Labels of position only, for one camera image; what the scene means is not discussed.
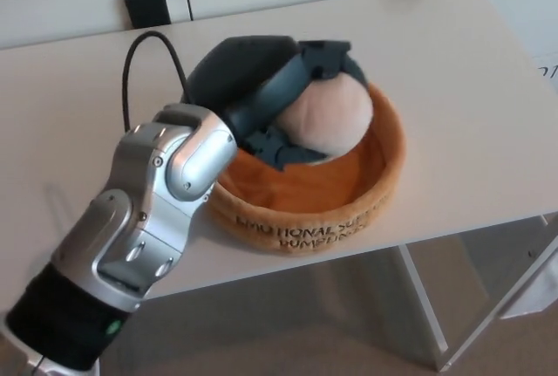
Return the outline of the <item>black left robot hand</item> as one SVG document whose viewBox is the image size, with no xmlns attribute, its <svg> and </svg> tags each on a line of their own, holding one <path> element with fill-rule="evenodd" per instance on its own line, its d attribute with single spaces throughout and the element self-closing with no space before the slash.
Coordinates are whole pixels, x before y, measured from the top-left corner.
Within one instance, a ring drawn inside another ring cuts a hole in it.
<svg viewBox="0 0 558 376">
<path fill-rule="evenodd" d="M 183 101 L 219 115 L 238 146 L 275 170 L 352 150 L 371 125 L 368 81 L 340 40 L 226 38 L 187 78 Z"/>
</svg>

